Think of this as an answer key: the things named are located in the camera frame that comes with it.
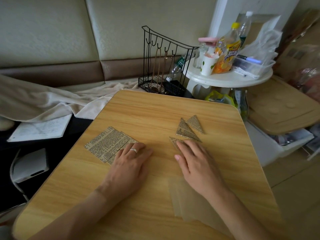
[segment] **hand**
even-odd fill
[[[192,140],[177,141],[177,145],[183,156],[174,157],[185,180],[196,192],[209,200],[212,193],[219,194],[221,190],[228,189],[218,165],[202,145]]]
[[[130,143],[120,150],[98,191],[114,204],[122,201],[139,189],[148,175],[145,161],[151,156],[153,149],[145,149],[144,143]]]

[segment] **wooden table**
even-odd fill
[[[17,218],[14,236],[27,239],[83,200],[102,181],[109,164],[84,145],[112,126],[154,148],[143,187],[94,226],[85,239],[229,239],[199,221],[174,217],[168,179],[182,176],[169,140],[180,118],[196,114],[198,136],[223,177],[249,210],[274,234],[285,224],[236,108],[195,99],[123,90],[114,95]]]

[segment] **forearm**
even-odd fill
[[[229,189],[211,193],[208,201],[236,240],[271,240],[270,233]]]
[[[29,240],[71,240],[77,239],[83,230],[97,223],[116,202],[93,191],[83,202],[55,219]]]

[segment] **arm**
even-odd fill
[[[130,150],[143,149],[143,143],[130,143],[118,152],[113,165],[102,183],[83,202],[74,206],[29,240],[71,240],[78,239],[106,215],[116,204],[140,188],[148,172],[144,162],[153,150],[145,149],[141,154]]]
[[[272,240],[270,233],[228,188],[214,159],[198,143],[177,141],[175,155],[185,180],[207,199],[237,240]]]

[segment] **paper cup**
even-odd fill
[[[205,55],[201,63],[200,73],[204,76],[210,76],[218,59],[218,55],[213,55],[213,57]]]

